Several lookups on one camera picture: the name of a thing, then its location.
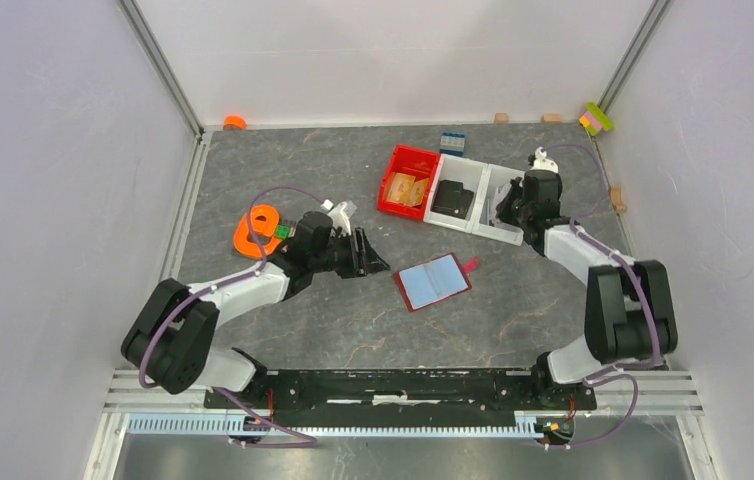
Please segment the red leather card holder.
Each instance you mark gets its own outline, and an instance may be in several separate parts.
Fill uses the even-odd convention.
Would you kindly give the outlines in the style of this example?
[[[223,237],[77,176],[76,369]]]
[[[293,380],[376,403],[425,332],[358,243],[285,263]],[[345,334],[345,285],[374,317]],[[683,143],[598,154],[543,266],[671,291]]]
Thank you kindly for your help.
[[[463,263],[454,253],[445,254],[393,273],[406,308],[416,312],[472,289],[468,275],[479,258]]]

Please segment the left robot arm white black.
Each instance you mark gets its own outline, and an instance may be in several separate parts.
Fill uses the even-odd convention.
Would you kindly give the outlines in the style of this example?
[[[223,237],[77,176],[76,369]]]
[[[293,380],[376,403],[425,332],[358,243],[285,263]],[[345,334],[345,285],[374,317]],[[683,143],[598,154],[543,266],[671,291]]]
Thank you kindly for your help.
[[[192,386],[223,389],[241,406],[255,407],[267,394],[264,368],[237,348],[214,347],[219,327],[291,299],[319,273],[353,279],[389,269],[363,228],[309,211],[292,235],[248,269],[205,283],[160,281],[125,336],[121,354],[137,367],[145,389],[172,395]]]

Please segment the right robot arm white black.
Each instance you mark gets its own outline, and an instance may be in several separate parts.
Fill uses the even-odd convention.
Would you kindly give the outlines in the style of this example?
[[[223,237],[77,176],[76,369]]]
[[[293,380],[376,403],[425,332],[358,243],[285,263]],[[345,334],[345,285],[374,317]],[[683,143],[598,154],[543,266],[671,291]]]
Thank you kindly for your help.
[[[586,288],[582,335],[541,354],[533,369],[531,396],[544,408],[565,401],[571,385],[621,369],[657,367],[678,343],[666,267],[636,260],[588,234],[562,213],[562,191],[559,174],[530,170],[510,181],[496,206],[497,219],[519,228],[524,244]]]

